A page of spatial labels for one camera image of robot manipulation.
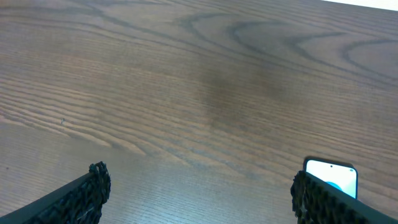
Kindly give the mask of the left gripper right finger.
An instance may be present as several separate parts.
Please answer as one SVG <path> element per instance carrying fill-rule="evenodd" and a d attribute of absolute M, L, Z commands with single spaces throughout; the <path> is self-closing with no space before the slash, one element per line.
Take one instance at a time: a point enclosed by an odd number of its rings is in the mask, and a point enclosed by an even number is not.
<path fill-rule="evenodd" d="M 298 224 L 397 224 L 304 170 L 294 177 L 290 193 Z"/>

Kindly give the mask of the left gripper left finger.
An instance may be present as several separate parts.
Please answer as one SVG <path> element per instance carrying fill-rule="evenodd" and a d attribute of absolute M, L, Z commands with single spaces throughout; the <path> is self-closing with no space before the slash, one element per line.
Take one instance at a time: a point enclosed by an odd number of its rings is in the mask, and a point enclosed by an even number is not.
<path fill-rule="evenodd" d="M 1 223 L 98 223 L 110 191 L 110 175 L 101 161 L 91 164 L 87 174 L 1 217 Z"/>

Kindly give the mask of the Samsung Galaxy smartphone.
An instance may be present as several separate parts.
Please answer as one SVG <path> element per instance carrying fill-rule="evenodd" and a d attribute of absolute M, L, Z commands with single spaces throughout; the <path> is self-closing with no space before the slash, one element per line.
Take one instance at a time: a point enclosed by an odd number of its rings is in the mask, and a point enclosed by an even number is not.
<path fill-rule="evenodd" d="M 303 162 L 303 169 L 345 194 L 358 198 L 358 171 L 352 164 L 307 156 Z"/>

